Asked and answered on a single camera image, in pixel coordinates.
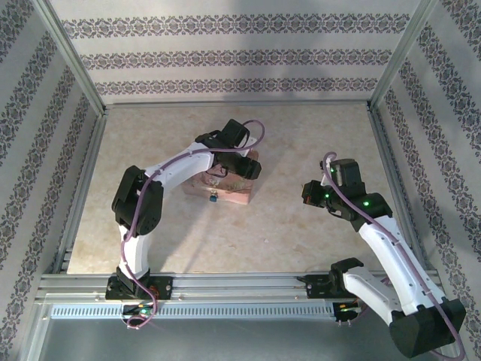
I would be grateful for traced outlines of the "aluminium frame corner post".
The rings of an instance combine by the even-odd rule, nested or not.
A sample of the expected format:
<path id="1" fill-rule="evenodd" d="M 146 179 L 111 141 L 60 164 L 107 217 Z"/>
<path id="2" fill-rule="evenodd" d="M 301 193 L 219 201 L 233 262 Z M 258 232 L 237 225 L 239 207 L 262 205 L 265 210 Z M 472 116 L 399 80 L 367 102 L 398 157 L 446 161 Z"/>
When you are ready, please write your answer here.
<path id="1" fill-rule="evenodd" d="M 371 113 L 373 113 L 375 109 L 379 107 L 380 102 L 383 100 L 383 96 L 394 80 L 398 70 L 401 68 L 402 63 L 407 57 L 407 54 L 410 52 L 411 47 L 415 43 L 419 33 L 421 32 L 425 23 L 428 21 L 428 17 L 437 3 L 438 0 L 420 0 L 418 3 L 418 6 L 410 18 L 410 21 L 408 22 L 400 41 L 394 49 L 386 69 L 382 73 L 377 86 L 368 101 L 368 110 Z"/>
<path id="2" fill-rule="evenodd" d="M 89 100 L 97 115 L 104 115 L 106 106 L 101 100 L 94 82 L 89 76 L 79 54 L 74 48 L 71 39 L 57 16 L 50 0 L 31 0 L 35 10 L 38 12 L 47 31 L 56 42 L 63 59 L 72 70 L 77 82 L 80 84 L 83 93 Z"/>

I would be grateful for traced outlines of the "aluminium frame rail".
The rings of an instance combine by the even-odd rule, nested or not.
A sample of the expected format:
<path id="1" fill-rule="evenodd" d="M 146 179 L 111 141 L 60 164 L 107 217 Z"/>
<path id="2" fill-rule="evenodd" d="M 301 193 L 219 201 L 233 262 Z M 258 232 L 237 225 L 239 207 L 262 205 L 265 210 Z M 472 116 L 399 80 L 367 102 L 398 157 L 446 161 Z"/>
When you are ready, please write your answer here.
<path id="1" fill-rule="evenodd" d="M 83 158 L 81 173 L 77 180 L 77 187 L 74 192 L 74 197 L 72 198 L 70 211 L 68 212 L 68 218 L 65 221 L 65 227 L 62 231 L 62 237 L 60 238 L 59 247 L 56 251 L 56 257 L 52 264 L 51 272 L 53 274 L 64 272 L 65 255 L 68 250 L 73 250 L 96 160 L 98 158 L 98 152 L 101 146 L 108 113 L 109 110 L 106 109 L 102 115 L 99 115 L 95 122 L 95 126 L 93 127 L 89 139 L 89 146 L 86 149 L 85 157 Z"/>
<path id="2" fill-rule="evenodd" d="M 368 100 L 307 100 L 307 101 L 257 101 L 257 102 L 127 102 L 106 105 L 105 110 L 139 109 L 139 108 L 224 108 L 224 107 L 273 107 L 273 106 L 304 106 L 304 105 L 368 105 Z"/>
<path id="3" fill-rule="evenodd" d="M 414 252 L 421 265 L 429 271 L 435 271 L 436 268 L 428 260 L 422 242 L 419 240 L 419 232 L 416 227 L 416 222 L 413 219 L 410 201 L 407 197 L 404 186 L 404 180 L 399 171 L 389 137 L 384 132 L 382 120 L 375 111 L 372 111 L 369 108 L 369 105 L 370 104 L 367 104 L 366 106 L 368 118 L 380 153 L 381 162 L 386 173 L 401 230 L 410 249 Z"/>

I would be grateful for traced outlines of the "pink illustrated tin box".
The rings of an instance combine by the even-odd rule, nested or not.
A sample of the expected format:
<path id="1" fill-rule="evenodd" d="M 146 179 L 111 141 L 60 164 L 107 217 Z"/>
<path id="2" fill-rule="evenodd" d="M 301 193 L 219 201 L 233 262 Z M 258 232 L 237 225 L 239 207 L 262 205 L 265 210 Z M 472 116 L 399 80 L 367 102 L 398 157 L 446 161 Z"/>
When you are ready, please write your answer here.
<path id="1" fill-rule="evenodd" d="M 246 156 L 258 161 L 259 154 L 255 150 L 248 150 Z M 198 173 L 183 182 L 181 188 L 185 194 L 207 199 L 212 192 L 217 192 L 217 201 L 247 205 L 251 199 L 254 181 L 230 173 L 221 165 L 213 164 L 207 171 Z"/>

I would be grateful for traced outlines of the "grey metal sheet panel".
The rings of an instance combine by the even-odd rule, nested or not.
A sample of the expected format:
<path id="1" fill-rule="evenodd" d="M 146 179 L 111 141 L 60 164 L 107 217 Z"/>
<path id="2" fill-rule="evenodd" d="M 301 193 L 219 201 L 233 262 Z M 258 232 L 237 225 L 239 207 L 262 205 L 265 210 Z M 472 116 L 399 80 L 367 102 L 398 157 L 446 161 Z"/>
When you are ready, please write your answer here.
<path id="1" fill-rule="evenodd" d="M 49 320 L 21 361 L 440 361 L 403 356 L 383 322 L 326 320 Z"/>

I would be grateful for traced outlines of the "wide aluminium mounting rail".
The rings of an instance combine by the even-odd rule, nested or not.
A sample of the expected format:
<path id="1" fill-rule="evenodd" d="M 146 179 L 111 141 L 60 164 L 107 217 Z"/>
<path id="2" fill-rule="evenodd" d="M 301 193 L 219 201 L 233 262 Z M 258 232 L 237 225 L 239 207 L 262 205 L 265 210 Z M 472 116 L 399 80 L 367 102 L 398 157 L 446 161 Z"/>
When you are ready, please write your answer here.
<path id="1" fill-rule="evenodd" d="M 307 287 L 296 272 L 169 274 L 173 278 L 170 303 L 307 302 Z M 37 304 L 106 302 L 107 274 L 51 274 L 41 277 Z"/>

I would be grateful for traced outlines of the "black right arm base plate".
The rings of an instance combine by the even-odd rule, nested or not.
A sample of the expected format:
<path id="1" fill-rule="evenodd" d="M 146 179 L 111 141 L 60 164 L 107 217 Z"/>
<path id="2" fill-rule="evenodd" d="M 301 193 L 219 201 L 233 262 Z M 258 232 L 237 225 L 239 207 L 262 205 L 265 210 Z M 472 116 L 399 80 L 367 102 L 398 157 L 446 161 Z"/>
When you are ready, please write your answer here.
<path id="1" fill-rule="evenodd" d="M 297 276 L 296 280 L 305 286 L 309 299 L 334 299 L 339 296 L 331 277 L 327 274 L 301 275 Z"/>

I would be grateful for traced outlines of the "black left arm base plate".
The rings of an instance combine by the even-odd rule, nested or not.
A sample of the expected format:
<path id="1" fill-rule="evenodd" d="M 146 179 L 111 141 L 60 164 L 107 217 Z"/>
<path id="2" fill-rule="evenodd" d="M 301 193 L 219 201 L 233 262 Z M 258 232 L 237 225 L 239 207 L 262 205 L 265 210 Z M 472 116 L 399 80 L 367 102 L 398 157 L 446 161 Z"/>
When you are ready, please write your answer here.
<path id="1" fill-rule="evenodd" d="M 173 288 L 173 278 L 170 276 L 150 276 L 148 280 L 141 283 L 147 288 L 157 300 L 169 300 Z M 148 293 L 133 284 L 135 290 L 130 290 L 116 275 L 110 277 L 107 282 L 105 299 L 108 301 L 130 301 L 148 300 Z"/>

